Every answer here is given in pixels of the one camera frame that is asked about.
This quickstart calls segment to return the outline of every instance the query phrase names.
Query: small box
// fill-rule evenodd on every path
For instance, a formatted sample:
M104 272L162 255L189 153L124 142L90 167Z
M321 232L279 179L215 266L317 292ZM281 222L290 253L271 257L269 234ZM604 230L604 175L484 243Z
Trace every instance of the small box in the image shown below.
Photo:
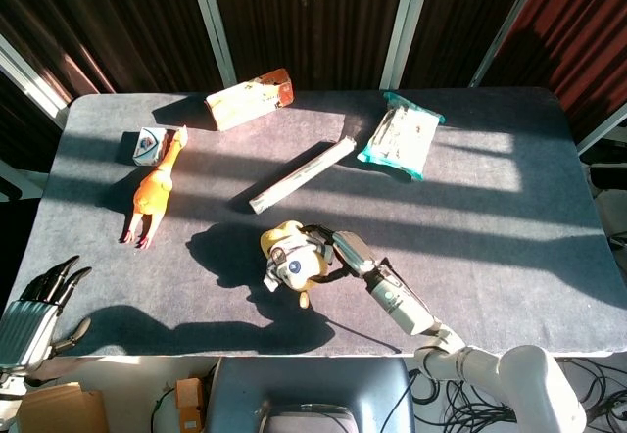
M205 426L205 396L198 378L176 381L176 408L180 433L200 433Z
M162 127L142 127L133 153L139 166L155 166L164 159L168 130Z
M76 382L28 392L18 410L21 433L108 433L100 391Z
M214 93L205 103L217 130L226 131L293 101L292 80L285 69L277 69Z

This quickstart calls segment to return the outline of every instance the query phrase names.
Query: gray tablecloth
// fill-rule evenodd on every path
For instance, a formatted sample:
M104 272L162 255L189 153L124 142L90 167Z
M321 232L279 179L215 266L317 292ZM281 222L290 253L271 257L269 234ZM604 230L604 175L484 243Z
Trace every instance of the gray tablecloth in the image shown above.
M426 180L354 155L260 216L248 200L343 133L361 145L381 93L296 92L285 108L211 131L202 95L89 95L70 110L12 298L50 265L94 267L58 331L92 326L73 355L410 354L406 336L345 278L297 294L262 284L261 233L287 219L353 230L387 256L469 344L555 353L627 347L627 291L605 243L564 114L542 89L406 91L443 114ZM150 171L130 162L141 126L190 129L154 245L118 243Z

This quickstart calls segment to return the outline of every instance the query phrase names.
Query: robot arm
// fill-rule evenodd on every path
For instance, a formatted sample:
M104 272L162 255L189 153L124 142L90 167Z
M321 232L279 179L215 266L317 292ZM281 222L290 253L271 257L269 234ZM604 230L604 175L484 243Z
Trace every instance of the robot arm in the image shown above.
M41 364L76 345L89 328L84 319L68 339L52 342L52 334L78 282L91 268L67 277L78 256L34 278L0 320L0 431L7 431L26 393L24 382Z
M545 350L520 346L501 357L466 346L435 318L387 259L378 261L353 232L305 226L333 245L346 271L362 278L366 290L409 335L430 338L415 351L420 370L434 380L460 380L509 405L523 433L580 433L586 413L561 369Z

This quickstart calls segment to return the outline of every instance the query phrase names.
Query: rubber chicken toy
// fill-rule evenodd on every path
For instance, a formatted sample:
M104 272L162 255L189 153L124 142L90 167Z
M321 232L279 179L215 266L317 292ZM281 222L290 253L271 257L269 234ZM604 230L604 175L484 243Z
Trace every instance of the rubber chicken toy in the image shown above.
M139 221L144 215L151 215L148 232L138 244L140 249L150 247L168 206L169 192L172 190L172 167L181 149L187 144L187 139L187 127L183 126L174 134L162 162L141 181L133 197L133 216L121 239L123 243L133 242Z
M302 224L296 220L288 220L279 226L262 234L260 244L267 259L275 259L276 254L285 256L284 261L275 265L276 273L289 288L300 293L299 305L306 309L310 305L308 291L318 283L310 278L325 274L328 271L328 263L323 255L315 250L315 246L308 241L301 232ZM276 285L265 280L270 291L274 291Z

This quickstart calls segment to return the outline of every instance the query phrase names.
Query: teal package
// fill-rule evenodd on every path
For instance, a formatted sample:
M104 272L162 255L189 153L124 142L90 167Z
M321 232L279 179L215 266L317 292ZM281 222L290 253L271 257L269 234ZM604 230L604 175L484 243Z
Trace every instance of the teal package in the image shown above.
M436 127L445 118L393 92L385 92L383 98L388 111L358 159L398 168L411 178L422 180Z

